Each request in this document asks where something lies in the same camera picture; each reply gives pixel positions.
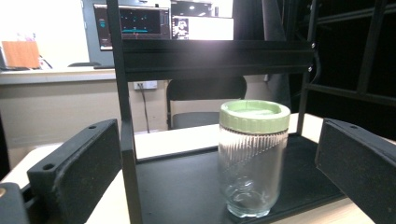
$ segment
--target black tray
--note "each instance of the black tray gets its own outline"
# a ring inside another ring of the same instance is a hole
[[[267,223],[345,198],[315,165],[317,144],[291,134],[280,196],[266,217],[239,218],[219,192],[218,149],[139,161],[136,169],[144,223]]]

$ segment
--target white table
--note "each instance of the white table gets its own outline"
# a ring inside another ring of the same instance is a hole
[[[297,115],[290,118],[290,133],[296,132]],[[320,136],[322,119],[305,115],[303,136],[317,142]],[[219,125],[209,125],[184,130],[173,130],[159,133],[139,134],[135,136],[136,155],[138,159],[213,147],[218,144]],[[30,152],[2,182],[14,182],[22,188],[28,182],[26,171],[38,161],[50,154],[59,145],[38,148]],[[91,214],[87,223],[129,223],[128,207],[124,193],[122,171],[106,190],[101,201]],[[374,223],[359,207],[348,198],[329,203],[293,217],[275,222],[281,223]]]

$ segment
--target jar lid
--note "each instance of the jar lid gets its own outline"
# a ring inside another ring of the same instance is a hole
[[[241,133],[279,133],[289,128],[290,110],[278,103],[236,100],[224,103],[219,123]]]

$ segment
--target black chair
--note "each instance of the black chair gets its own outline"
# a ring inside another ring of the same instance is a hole
[[[100,66],[100,63],[89,62],[89,63],[71,63],[67,67],[89,67],[89,66]]]
[[[169,130],[219,123],[219,112],[172,114],[172,101],[244,99],[247,82],[244,77],[173,79],[166,89]]]

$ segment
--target clear glass jar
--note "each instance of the clear glass jar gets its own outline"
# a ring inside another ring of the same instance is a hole
[[[219,183],[234,215],[263,217],[276,203],[289,116],[288,108],[272,102],[241,100],[221,107]]]

